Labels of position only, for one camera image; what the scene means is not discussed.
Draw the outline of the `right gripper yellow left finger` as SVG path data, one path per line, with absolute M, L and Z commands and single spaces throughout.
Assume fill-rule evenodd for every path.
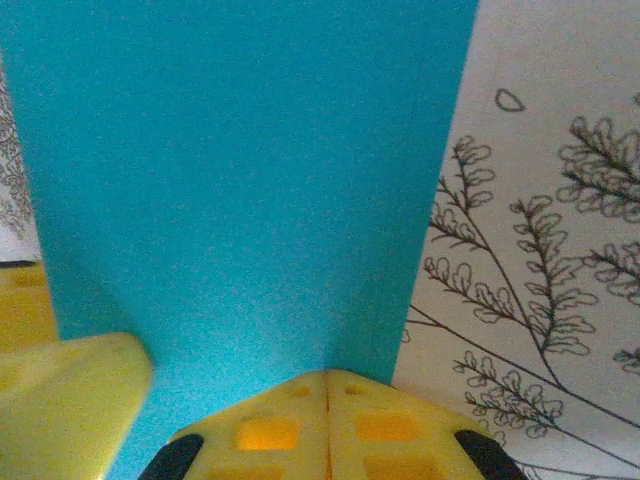
M 141 479 L 325 479 L 326 375 L 299 375 L 175 432 Z

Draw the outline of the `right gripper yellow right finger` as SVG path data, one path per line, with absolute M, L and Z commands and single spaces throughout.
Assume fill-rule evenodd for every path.
M 344 370 L 327 372 L 334 479 L 523 479 L 479 423 Z

